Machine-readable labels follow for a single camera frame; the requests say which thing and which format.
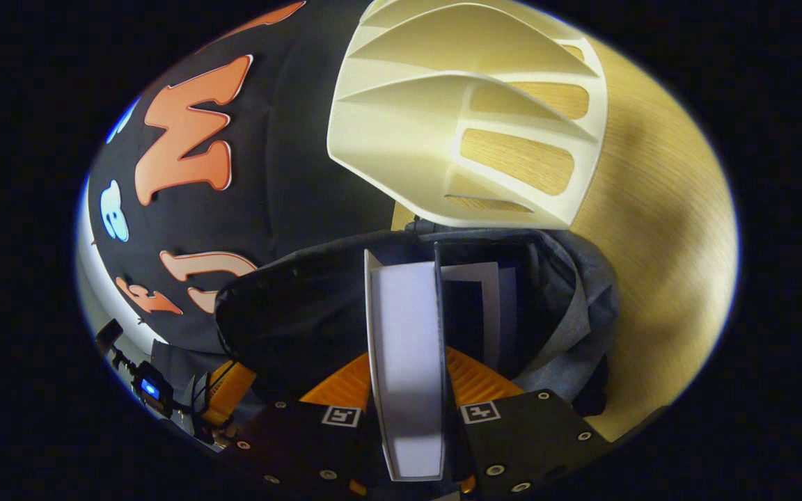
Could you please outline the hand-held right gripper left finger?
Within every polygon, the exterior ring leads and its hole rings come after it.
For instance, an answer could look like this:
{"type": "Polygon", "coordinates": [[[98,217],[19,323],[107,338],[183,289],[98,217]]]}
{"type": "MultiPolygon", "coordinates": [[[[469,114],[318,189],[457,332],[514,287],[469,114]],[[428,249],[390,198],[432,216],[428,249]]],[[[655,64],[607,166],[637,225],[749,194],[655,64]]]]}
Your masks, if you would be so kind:
{"type": "Polygon", "coordinates": [[[367,354],[298,400],[274,401],[242,425],[223,451],[233,467],[273,500],[366,500],[360,469],[372,443],[367,354]]]}

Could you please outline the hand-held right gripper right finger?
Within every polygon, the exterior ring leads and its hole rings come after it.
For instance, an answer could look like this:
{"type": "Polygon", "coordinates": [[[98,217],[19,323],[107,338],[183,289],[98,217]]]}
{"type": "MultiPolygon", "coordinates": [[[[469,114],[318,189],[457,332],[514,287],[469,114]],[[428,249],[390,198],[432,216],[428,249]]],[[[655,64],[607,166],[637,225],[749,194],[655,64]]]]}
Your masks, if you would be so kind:
{"type": "Polygon", "coordinates": [[[453,348],[446,367],[462,497],[525,498],[610,452],[611,442],[553,391],[519,389],[453,348]]]}

